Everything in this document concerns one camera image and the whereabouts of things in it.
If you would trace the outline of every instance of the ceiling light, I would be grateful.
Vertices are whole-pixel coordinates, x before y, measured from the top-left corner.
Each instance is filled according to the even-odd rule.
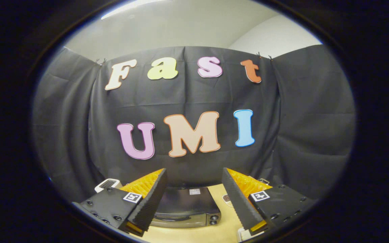
[[[140,5],[144,5],[144,4],[147,4],[147,3],[154,3],[154,2],[162,2],[162,1],[169,1],[169,0],[136,0],[136,1],[133,1],[133,2],[130,2],[130,3],[127,3],[107,14],[105,14],[103,17],[102,17],[102,20],[114,15],[114,14],[117,14],[117,13],[120,13],[120,12],[123,12],[123,11],[126,11],[126,10],[129,10],[129,9],[134,9],[136,8],[137,6],[140,6]]]

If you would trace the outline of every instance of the white wall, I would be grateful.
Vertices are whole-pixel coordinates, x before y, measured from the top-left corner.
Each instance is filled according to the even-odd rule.
[[[278,57],[321,42],[292,20],[279,15],[272,17],[242,35],[229,49],[249,52],[262,57]]]

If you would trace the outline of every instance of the cutout letter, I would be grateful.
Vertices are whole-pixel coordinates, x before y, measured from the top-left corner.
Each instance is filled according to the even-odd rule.
[[[245,73],[247,74],[247,78],[253,83],[260,83],[262,81],[261,77],[256,75],[255,70],[259,70],[259,66],[253,64],[252,60],[245,60],[241,62],[241,65],[245,67]]]
[[[238,120],[238,141],[235,145],[238,147],[245,147],[255,143],[255,139],[252,137],[252,110],[237,110],[233,113],[233,116]]]
[[[124,80],[128,75],[129,66],[134,68],[136,66],[136,59],[121,62],[112,66],[112,74],[109,79],[109,83],[106,85],[105,90],[117,89],[121,86],[121,82],[119,81],[119,77],[121,76],[122,80]]]
[[[163,57],[160,59],[157,59],[151,63],[151,68],[148,71],[148,78],[151,80],[157,80],[157,79],[171,79],[174,78],[178,71],[176,70],[176,60],[172,57]]]
[[[187,154],[187,151],[182,148],[182,142],[194,154],[198,149],[201,139],[202,146],[199,148],[201,152],[206,153],[219,150],[220,144],[217,142],[216,129],[218,117],[218,112],[202,113],[194,130],[183,115],[170,115],[165,117],[164,123],[169,125],[172,142],[172,150],[169,152],[169,156],[180,157]]]
[[[198,60],[198,74],[203,78],[218,77],[223,73],[218,65],[220,60],[217,57],[201,57]]]
[[[154,155],[154,141],[152,132],[155,128],[154,123],[139,123],[139,125],[137,125],[137,128],[142,131],[142,135],[144,136],[144,151],[139,151],[134,148],[133,138],[131,137],[133,125],[124,123],[119,124],[116,128],[121,135],[122,146],[130,157],[138,160],[147,160]]]

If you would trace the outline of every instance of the black finger pad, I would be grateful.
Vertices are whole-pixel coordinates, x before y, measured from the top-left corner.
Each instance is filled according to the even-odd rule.
[[[236,215],[245,230],[252,228],[264,220],[247,198],[244,197],[244,194],[229,174],[229,171],[227,171],[227,168],[223,168],[222,183],[236,211]]]
[[[147,231],[157,211],[160,200],[163,197],[166,186],[167,172],[166,169],[163,169],[148,195],[136,206],[128,217],[128,220],[143,231]]]

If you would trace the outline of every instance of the letter m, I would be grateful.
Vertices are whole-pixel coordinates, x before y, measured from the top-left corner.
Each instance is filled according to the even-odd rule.
[[[164,123],[169,126],[172,142],[170,157],[180,157],[187,154],[182,148],[182,142],[185,143],[192,154],[198,149],[202,140],[202,146],[199,150],[203,153],[212,152],[220,149],[217,141],[216,122],[219,117],[218,112],[204,112],[199,117],[196,129],[188,123],[183,115],[170,115],[164,118]]]

